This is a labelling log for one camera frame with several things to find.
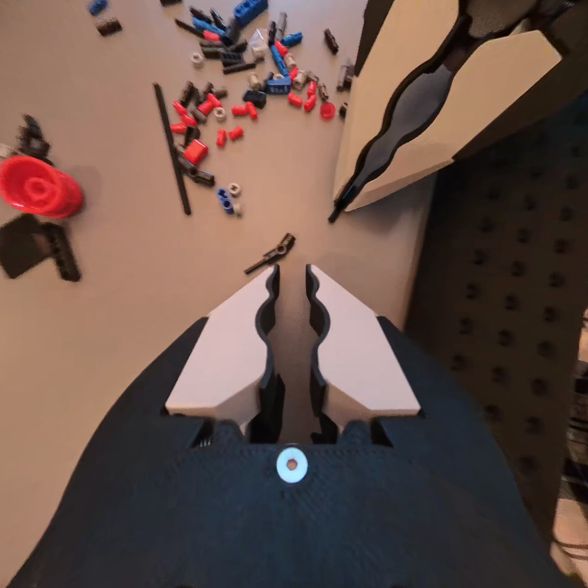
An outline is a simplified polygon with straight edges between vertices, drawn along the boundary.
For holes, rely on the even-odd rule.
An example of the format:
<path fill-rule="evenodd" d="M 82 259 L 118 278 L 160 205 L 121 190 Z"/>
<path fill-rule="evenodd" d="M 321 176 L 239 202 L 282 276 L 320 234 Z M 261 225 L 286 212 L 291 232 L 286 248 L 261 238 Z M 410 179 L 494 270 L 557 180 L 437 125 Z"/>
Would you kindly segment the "red wheel rim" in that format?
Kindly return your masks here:
<path fill-rule="evenodd" d="M 12 156 L 1 164 L 1 197 L 20 212 L 51 219 L 72 217 L 84 204 L 71 176 L 30 156 Z"/>

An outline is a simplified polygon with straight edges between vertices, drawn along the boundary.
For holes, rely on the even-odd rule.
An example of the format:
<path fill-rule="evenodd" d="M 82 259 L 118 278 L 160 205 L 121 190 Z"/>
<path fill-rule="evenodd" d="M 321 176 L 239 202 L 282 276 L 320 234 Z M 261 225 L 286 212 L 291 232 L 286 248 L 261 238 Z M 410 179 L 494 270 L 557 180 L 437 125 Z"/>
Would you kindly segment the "black axle connector piece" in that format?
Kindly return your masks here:
<path fill-rule="evenodd" d="M 246 275 L 250 275 L 260 268 L 269 266 L 277 263 L 280 259 L 290 253 L 296 242 L 296 238 L 293 234 L 287 233 L 283 239 L 270 251 L 265 253 L 260 261 L 254 263 L 252 266 L 244 270 Z"/>

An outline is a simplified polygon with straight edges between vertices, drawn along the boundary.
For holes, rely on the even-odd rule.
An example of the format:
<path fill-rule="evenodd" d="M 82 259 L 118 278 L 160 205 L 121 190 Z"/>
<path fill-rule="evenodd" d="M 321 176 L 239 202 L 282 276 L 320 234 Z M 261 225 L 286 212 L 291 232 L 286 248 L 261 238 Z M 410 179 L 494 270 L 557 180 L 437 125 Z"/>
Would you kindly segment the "black flat square panel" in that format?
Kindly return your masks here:
<path fill-rule="evenodd" d="M 1 270 L 8 278 L 16 279 L 50 257 L 45 231 L 33 215 L 1 225 Z"/>

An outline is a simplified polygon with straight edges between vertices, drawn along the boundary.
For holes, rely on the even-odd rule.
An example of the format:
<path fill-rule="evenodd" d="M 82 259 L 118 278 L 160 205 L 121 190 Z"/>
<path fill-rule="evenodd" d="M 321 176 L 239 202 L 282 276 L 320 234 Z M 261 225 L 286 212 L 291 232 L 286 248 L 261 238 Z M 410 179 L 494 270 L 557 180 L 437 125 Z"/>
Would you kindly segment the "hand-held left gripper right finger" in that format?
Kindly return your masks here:
<path fill-rule="evenodd" d="M 379 316 L 316 265 L 306 265 L 311 403 L 331 422 L 415 416 L 419 401 L 387 340 Z"/>

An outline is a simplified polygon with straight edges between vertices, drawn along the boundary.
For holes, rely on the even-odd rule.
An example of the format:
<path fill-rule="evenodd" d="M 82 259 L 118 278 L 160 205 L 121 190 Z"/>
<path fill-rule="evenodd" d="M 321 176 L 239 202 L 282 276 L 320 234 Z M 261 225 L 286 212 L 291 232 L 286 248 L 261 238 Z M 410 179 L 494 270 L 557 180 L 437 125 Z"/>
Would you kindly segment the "small black connector piece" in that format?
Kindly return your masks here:
<path fill-rule="evenodd" d="M 22 117 L 24 125 L 19 127 L 17 152 L 52 165 L 49 159 L 51 144 L 45 139 L 38 121 L 28 114 Z"/>

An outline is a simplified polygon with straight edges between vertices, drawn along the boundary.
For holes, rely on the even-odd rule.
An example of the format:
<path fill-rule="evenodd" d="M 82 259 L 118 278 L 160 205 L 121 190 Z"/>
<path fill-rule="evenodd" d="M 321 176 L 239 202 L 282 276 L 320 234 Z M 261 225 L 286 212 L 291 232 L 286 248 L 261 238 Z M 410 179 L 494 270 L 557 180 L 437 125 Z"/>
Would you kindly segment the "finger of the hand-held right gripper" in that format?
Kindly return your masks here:
<path fill-rule="evenodd" d="M 352 82 L 334 202 L 376 202 L 455 161 L 464 28 L 459 1 L 392 2 Z"/>
<path fill-rule="evenodd" d="M 452 79 L 439 114 L 345 207 L 374 203 L 451 165 L 457 153 L 562 60 L 541 31 L 488 40 Z"/>

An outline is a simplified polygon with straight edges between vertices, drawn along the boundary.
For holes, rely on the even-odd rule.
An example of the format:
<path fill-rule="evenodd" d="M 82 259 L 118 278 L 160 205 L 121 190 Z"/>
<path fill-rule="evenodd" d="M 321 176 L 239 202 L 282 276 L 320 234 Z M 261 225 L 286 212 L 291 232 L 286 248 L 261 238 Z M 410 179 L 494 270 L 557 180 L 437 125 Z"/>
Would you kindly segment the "long black axle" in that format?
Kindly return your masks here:
<path fill-rule="evenodd" d="M 153 86 L 153 90 L 155 92 L 155 98 L 156 98 L 156 102 L 158 105 L 159 116 L 160 116 L 160 120 L 162 122 L 162 127 L 163 127 L 164 134 L 165 134 L 166 144 L 167 144 L 169 155 L 171 158 L 171 164 L 172 164 L 176 184 L 178 187 L 178 193 L 179 193 L 183 213 L 189 217 L 192 215 L 192 210 L 191 210 L 189 198 L 187 195 L 184 176 L 183 176 L 182 170 L 181 170 L 179 162 L 178 162 L 178 156 L 177 156 L 177 152 L 175 149 L 175 143 L 174 143 L 173 136 L 172 136 L 173 133 L 171 130 L 171 123 L 169 121 L 168 111 L 166 108 L 164 93 L 163 93 L 162 87 L 157 82 L 154 82 L 152 84 L 152 86 Z"/>

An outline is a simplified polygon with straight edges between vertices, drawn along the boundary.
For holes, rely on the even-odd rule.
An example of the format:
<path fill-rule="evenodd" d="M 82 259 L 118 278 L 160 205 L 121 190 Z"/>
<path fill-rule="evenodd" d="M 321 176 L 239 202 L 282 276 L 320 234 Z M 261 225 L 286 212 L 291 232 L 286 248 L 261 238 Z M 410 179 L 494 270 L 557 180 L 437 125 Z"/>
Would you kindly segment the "grey desk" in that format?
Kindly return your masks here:
<path fill-rule="evenodd" d="M 251 277 L 286 232 L 276 369 L 286 385 L 282 440 L 315 430 L 309 399 L 305 266 L 402 328 L 422 250 L 435 177 L 336 223 L 332 187 L 343 122 L 270 97 L 244 136 L 215 144 L 202 126 L 203 169 L 241 187 L 242 216 L 221 211 L 213 189 L 187 181 L 183 212 L 152 84 L 171 107 L 186 83 L 228 89 L 237 104 L 247 74 L 218 62 L 197 69 L 194 35 L 175 19 L 188 6 L 228 21 L 238 1 L 109 1 L 122 32 L 103 38 L 87 1 L 1 1 L 1 143 L 29 114 L 52 160 L 80 184 L 84 210 L 67 222 L 82 279 L 63 281 L 51 260 L 18 279 L 1 274 L 1 587 L 47 528 L 78 459 L 114 402 L 144 368 Z"/>

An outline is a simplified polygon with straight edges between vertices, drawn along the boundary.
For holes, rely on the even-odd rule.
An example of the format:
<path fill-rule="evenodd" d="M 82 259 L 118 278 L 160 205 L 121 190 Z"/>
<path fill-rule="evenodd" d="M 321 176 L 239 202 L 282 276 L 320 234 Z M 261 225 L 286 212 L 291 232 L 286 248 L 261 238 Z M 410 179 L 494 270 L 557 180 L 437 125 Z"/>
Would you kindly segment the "pile of small building pieces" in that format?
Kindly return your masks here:
<path fill-rule="evenodd" d="M 174 99 L 171 130 L 184 176 L 215 189 L 228 215 L 240 215 L 247 181 L 272 201 L 326 194 L 342 138 L 345 107 L 300 68 L 314 51 L 303 1 L 237 1 L 224 21 L 191 6 L 175 24 L 198 41 L 192 74 Z"/>

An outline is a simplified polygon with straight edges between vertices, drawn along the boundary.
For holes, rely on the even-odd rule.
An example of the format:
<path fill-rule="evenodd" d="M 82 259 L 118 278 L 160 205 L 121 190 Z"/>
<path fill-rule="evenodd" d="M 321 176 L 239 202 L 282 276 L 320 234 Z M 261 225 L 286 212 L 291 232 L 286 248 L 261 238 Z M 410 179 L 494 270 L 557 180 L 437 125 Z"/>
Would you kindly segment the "short black beam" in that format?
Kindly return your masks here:
<path fill-rule="evenodd" d="M 60 278 L 71 283 L 79 282 L 82 279 L 82 274 L 72 249 L 67 228 L 61 224 L 50 222 L 42 223 L 41 227 Z"/>

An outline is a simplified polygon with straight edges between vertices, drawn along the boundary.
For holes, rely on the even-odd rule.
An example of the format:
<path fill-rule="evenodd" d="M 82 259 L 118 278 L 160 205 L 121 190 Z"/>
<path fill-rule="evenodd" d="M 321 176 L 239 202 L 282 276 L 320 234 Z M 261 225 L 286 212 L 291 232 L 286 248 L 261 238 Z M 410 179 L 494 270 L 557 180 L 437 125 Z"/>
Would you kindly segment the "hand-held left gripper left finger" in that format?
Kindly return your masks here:
<path fill-rule="evenodd" d="M 206 317 L 165 408 L 171 415 L 251 422 L 276 400 L 275 326 L 280 267 L 271 266 Z"/>

